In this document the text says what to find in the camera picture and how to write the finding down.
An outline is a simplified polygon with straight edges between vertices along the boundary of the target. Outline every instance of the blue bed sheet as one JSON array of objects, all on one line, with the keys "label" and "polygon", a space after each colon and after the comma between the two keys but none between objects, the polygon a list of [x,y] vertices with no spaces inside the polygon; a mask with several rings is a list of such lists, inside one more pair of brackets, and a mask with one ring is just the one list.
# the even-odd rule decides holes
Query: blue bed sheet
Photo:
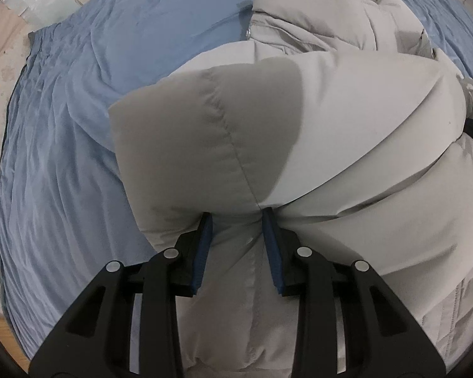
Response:
[{"label": "blue bed sheet", "polygon": [[[473,77],[473,18],[461,3],[404,2]],[[31,36],[0,163],[4,308],[28,356],[107,261],[130,265],[154,254],[126,200],[107,109],[200,52],[244,39],[251,6],[91,0]]]}]

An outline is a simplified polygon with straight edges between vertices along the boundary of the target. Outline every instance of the blue fabric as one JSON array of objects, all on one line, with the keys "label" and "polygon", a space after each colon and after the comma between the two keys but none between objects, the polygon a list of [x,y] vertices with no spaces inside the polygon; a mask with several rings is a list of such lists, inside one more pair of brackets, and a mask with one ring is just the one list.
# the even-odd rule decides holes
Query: blue fabric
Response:
[{"label": "blue fabric", "polygon": [[[404,2],[473,77],[473,18],[462,5]],[[32,36],[0,164],[3,299],[29,356],[106,262],[154,254],[126,200],[107,109],[200,52],[243,39],[251,4],[91,0]]]}]

